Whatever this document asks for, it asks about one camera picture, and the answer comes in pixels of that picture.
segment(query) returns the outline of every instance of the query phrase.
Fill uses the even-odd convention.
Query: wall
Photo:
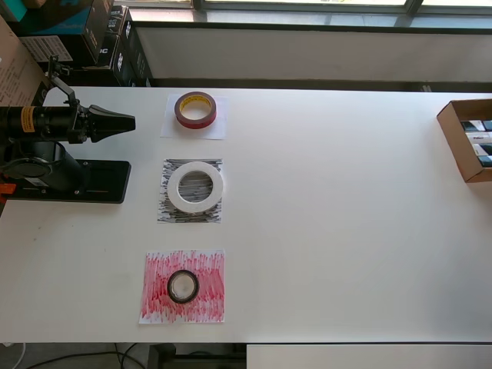
[[[492,35],[140,28],[155,78],[492,81]]]

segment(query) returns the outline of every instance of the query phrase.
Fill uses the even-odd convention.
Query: open cardboard box
[[[451,101],[439,113],[437,120],[465,182],[492,181],[492,168],[482,167],[460,123],[492,120],[492,99]]]

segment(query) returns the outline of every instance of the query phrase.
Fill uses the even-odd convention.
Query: white table
[[[159,138],[179,88],[76,88],[137,130],[68,146],[132,164],[125,202],[9,201],[0,342],[492,341],[492,184],[437,123],[489,95],[206,89],[224,141]],[[47,105],[60,105],[52,91]],[[157,224],[164,158],[223,158],[221,224]],[[147,251],[226,252],[223,324],[138,325]]]

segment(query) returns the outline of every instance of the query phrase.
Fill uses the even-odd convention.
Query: white tape roll
[[[201,171],[205,173],[211,178],[214,186],[210,196],[200,202],[186,201],[179,194],[181,179],[193,171]],[[224,181],[222,180],[222,176],[217,169],[202,161],[193,161],[192,163],[183,164],[171,175],[168,182],[168,197],[177,209],[190,214],[200,213],[213,208],[221,200],[223,188]]]

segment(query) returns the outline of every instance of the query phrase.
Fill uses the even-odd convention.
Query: floor
[[[118,344],[120,351],[125,351],[130,344]],[[131,349],[131,356],[147,366],[149,344],[138,344]],[[41,361],[55,357],[99,351],[114,351],[113,344],[27,344],[24,359],[17,369],[24,369]],[[12,369],[22,352],[22,345],[15,344],[5,347],[0,344],[0,369]],[[119,369],[116,355],[109,354],[94,357],[74,357],[52,364],[43,365],[43,369]],[[139,366],[125,360],[126,369],[137,369]]]

